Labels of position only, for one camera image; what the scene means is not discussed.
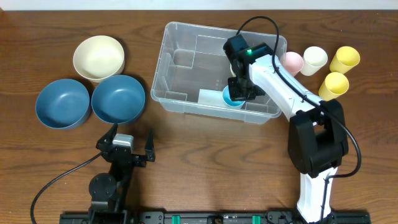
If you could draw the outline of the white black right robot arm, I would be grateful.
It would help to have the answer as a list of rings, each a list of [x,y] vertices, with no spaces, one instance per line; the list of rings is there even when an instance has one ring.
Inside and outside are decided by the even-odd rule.
[[[306,223],[330,216],[330,181],[348,152],[345,118],[336,100],[323,101],[301,85],[265,43],[254,47],[245,40],[227,41],[223,50],[231,64],[231,101],[269,95],[289,122],[288,153],[300,172],[297,210]]]

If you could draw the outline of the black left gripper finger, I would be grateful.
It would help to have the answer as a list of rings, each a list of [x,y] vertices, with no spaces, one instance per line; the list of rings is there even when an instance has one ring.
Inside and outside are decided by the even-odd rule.
[[[145,153],[146,153],[146,161],[154,162],[155,161],[155,149],[153,142],[153,130],[149,131],[149,137],[147,138],[145,145]]]
[[[117,134],[118,124],[114,123],[109,131],[104,134],[96,143],[96,148],[100,151],[110,151],[113,148],[113,139]]]

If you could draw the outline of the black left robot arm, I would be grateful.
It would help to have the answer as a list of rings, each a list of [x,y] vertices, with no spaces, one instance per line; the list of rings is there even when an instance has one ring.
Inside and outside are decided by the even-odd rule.
[[[136,167],[145,167],[155,161],[153,132],[149,132],[145,154],[133,153],[134,138],[117,133],[115,123],[96,143],[102,158],[111,164],[109,172],[100,173],[89,184],[91,207],[89,224],[127,224],[132,220],[131,213],[124,209],[132,173]]]

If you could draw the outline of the white small bowl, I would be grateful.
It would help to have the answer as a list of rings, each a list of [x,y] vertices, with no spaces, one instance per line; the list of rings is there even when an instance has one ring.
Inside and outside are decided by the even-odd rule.
[[[231,64],[229,65],[229,68],[230,68],[230,71],[231,71],[232,76],[233,76],[233,77],[236,77],[236,74],[233,72],[233,68],[232,68],[232,65],[231,65]]]

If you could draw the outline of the light blue cup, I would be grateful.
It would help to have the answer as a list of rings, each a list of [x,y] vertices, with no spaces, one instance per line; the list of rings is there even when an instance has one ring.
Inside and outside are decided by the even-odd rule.
[[[227,108],[240,109],[245,103],[245,101],[233,101],[230,98],[228,86],[225,86],[225,88],[223,89],[222,98]]]

